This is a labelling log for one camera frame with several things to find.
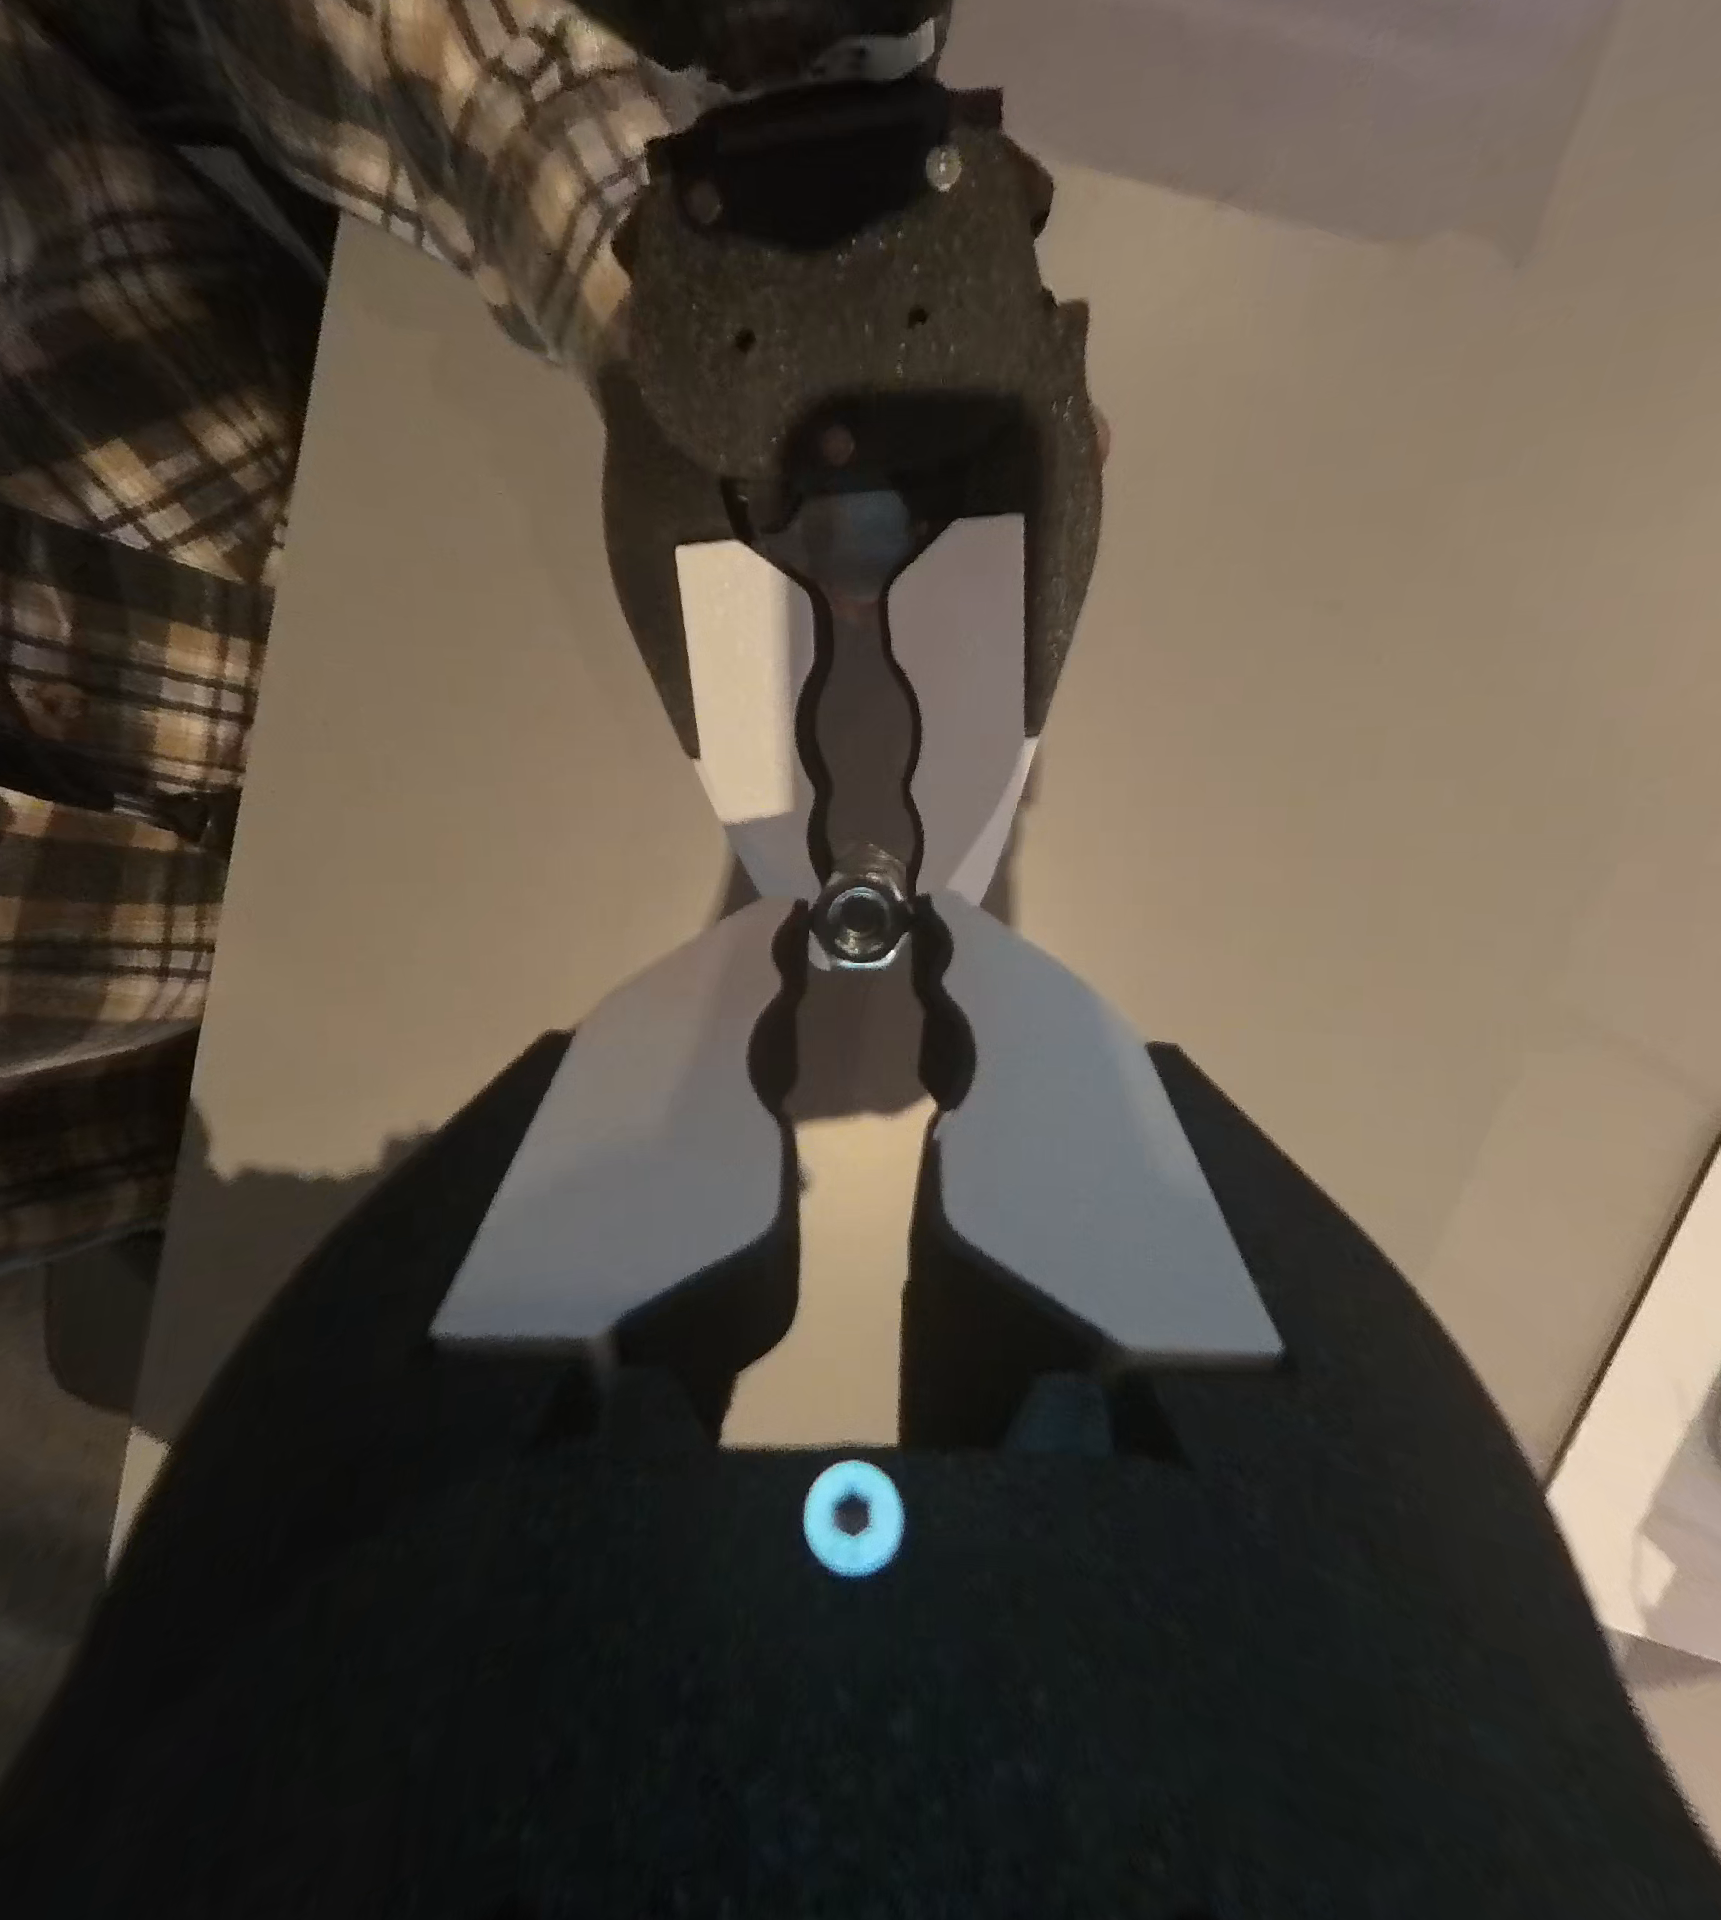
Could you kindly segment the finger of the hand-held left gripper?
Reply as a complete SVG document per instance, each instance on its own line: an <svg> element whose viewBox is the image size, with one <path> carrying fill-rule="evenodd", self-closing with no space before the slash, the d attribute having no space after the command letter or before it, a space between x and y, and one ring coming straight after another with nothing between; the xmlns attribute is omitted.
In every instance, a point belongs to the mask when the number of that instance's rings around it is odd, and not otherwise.
<svg viewBox="0 0 1721 1920"><path fill-rule="evenodd" d="M817 796L799 715L817 664L815 604L739 541L679 547L679 594L707 801L758 896L813 900Z"/></svg>
<svg viewBox="0 0 1721 1920"><path fill-rule="evenodd" d="M887 637L917 716L919 891L985 900L1036 753L1025 718L1025 520L947 526L890 582Z"/></svg>

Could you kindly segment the person's left forearm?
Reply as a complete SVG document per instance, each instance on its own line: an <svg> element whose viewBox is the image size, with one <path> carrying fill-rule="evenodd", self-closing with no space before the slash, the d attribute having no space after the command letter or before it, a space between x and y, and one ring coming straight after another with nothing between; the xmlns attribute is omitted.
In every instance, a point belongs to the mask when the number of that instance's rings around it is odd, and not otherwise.
<svg viewBox="0 0 1721 1920"><path fill-rule="evenodd" d="M572 4L386 4L378 48L418 248L516 347L591 385L626 348L617 240L647 151L725 94Z"/></svg>

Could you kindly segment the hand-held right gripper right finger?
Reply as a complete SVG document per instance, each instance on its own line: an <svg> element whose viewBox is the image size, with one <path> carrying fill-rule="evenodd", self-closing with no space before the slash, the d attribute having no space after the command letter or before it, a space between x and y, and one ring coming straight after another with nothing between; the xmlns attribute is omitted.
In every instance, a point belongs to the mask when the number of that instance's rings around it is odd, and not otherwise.
<svg viewBox="0 0 1721 1920"><path fill-rule="evenodd" d="M944 1230L1118 1357L1277 1364L1203 1159L1113 1002L958 892L921 900L914 982Z"/></svg>

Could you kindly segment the person's plaid shirt torso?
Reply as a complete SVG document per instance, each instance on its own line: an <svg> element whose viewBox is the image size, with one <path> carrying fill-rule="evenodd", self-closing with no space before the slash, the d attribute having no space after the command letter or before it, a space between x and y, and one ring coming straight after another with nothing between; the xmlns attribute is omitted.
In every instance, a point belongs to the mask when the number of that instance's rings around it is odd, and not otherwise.
<svg viewBox="0 0 1721 1920"><path fill-rule="evenodd" d="M318 315L0 4L0 1271L162 1216Z"/></svg>

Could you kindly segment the silver hex nut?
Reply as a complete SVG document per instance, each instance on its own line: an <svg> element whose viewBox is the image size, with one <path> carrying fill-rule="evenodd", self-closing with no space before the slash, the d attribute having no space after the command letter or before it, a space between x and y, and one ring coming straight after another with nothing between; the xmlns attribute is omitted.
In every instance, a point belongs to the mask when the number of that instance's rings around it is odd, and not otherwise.
<svg viewBox="0 0 1721 1920"><path fill-rule="evenodd" d="M851 889L852 884L870 887L880 894L889 896L894 904L894 931L892 931L892 937L889 939L889 947L883 952L870 956L870 960L862 964L851 962L828 944L827 924L824 924L828 898L836 896L845 889ZM842 972L877 972L894 962L894 959L899 956L911 933L913 919L914 919L913 904L904 892L904 883L894 871L889 871L889 868L845 871L828 877L827 884L822 887L819 898L813 904L808 928L811 928L811 939L815 942L815 949L820 955L827 969L842 970Z"/></svg>

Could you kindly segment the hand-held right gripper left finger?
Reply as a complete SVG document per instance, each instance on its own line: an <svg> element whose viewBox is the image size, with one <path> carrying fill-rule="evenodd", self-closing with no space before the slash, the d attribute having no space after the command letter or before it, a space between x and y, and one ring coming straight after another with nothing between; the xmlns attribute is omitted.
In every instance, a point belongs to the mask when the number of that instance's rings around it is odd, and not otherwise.
<svg viewBox="0 0 1721 1920"><path fill-rule="evenodd" d="M807 909L758 900L576 1027L432 1321L445 1346L751 1366L799 1305L782 1115Z"/></svg>

